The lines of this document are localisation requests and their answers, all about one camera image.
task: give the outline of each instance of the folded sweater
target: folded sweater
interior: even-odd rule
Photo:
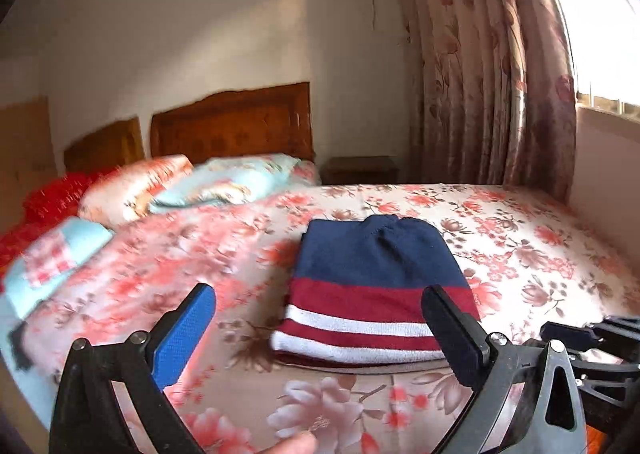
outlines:
[[[313,220],[271,347],[342,364],[443,358],[420,309],[422,290],[431,285],[441,285],[462,311],[478,318],[464,275],[427,222],[391,215]]]

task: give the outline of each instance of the white stripe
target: white stripe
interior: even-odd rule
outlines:
[[[400,362],[424,362],[444,358],[442,351],[407,351],[378,348],[347,348],[330,346],[311,339],[287,335],[282,331],[271,334],[271,348],[309,358],[342,362],[344,364],[398,364]]]
[[[341,319],[322,313],[315,313],[289,304],[285,319],[326,331],[361,333],[363,335],[389,335],[392,337],[433,337],[426,324],[418,322],[368,322],[364,320]]]

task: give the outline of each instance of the floral bedsheet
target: floral bedsheet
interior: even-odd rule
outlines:
[[[428,453],[470,395],[448,368],[323,373],[275,364],[268,347],[308,222],[378,213],[435,225],[468,278],[484,328],[514,342],[536,336],[547,320],[582,325],[640,313],[640,285],[624,262],[543,194],[470,185],[298,187],[124,227],[30,315],[24,349],[55,376],[75,338],[122,341],[206,282],[216,289],[215,319],[165,392],[208,452],[253,452],[310,429],[322,454]],[[119,389],[140,449],[153,452]],[[500,442],[516,401],[514,392],[487,447]]]

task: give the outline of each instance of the window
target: window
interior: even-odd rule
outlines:
[[[578,102],[640,120],[638,0],[558,0],[566,22]]]

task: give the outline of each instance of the blue gripper pad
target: blue gripper pad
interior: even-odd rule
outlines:
[[[151,330],[147,355],[160,390],[178,381],[215,311],[215,291],[198,283],[180,306],[165,313]]]

